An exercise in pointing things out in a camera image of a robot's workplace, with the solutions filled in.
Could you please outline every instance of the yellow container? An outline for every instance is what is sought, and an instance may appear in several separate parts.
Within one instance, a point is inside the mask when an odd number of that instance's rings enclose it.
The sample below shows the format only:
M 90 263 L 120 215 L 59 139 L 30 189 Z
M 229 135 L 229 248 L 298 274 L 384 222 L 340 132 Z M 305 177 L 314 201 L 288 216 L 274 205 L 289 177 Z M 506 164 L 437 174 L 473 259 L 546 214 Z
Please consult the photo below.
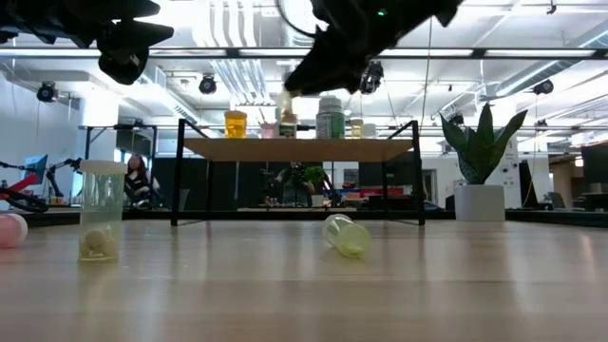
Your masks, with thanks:
M 228 110 L 224 113 L 226 119 L 226 138 L 245 138 L 247 135 L 247 113 L 238 110 Z

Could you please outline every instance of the computer monitor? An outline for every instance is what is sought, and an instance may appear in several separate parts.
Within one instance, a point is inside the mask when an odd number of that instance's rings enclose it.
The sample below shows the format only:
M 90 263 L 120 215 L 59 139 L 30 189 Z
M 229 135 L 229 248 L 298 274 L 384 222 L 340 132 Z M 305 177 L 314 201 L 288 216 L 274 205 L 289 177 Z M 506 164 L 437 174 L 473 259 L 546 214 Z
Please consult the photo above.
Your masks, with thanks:
M 530 173 L 528 161 L 520 162 L 520 195 L 522 208 L 538 208 L 539 200 L 536 198 L 536 189 Z
M 42 184 L 45 178 L 45 171 L 47 169 L 47 159 L 48 155 L 26 158 L 26 168 L 33 170 L 26 170 L 23 178 L 33 174 L 36 175 L 36 182 L 33 185 Z
M 582 173 L 587 183 L 608 182 L 608 145 L 585 146 L 580 150 Z

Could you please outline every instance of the window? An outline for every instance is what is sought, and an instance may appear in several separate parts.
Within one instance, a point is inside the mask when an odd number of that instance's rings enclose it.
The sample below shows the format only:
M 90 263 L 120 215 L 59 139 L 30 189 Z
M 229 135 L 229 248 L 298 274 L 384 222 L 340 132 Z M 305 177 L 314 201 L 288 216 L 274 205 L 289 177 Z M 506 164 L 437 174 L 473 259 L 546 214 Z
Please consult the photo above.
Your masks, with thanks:
M 123 151 L 118 148 L 114 149 L 114 162 L 123 162 Z

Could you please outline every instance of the wooden shelf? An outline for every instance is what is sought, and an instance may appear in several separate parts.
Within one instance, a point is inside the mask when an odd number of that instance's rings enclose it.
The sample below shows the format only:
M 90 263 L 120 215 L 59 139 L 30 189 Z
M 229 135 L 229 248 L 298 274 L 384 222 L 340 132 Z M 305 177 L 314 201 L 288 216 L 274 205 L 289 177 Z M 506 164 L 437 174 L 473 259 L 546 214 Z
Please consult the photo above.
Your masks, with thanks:
M 412 148 L 401 139 L 187 138 L 184 145 L 214 162 L 387 162 Z

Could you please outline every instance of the wooden table surface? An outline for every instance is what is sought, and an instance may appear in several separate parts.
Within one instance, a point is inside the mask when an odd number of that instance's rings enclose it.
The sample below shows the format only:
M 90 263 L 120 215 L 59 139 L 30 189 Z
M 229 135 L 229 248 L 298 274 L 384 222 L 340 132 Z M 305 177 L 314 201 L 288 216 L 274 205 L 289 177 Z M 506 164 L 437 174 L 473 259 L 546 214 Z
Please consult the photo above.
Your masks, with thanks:
M 79 264 L 77 226 L 0 250 L 0 340 L 606 341 L 608 232 L 366 222 L 365 260 L 319 222 L 129 221 L 120 261 Z
M 215 162 L 387 162 L 413 147 L 407 139 L 187 138 L 184 145 Z

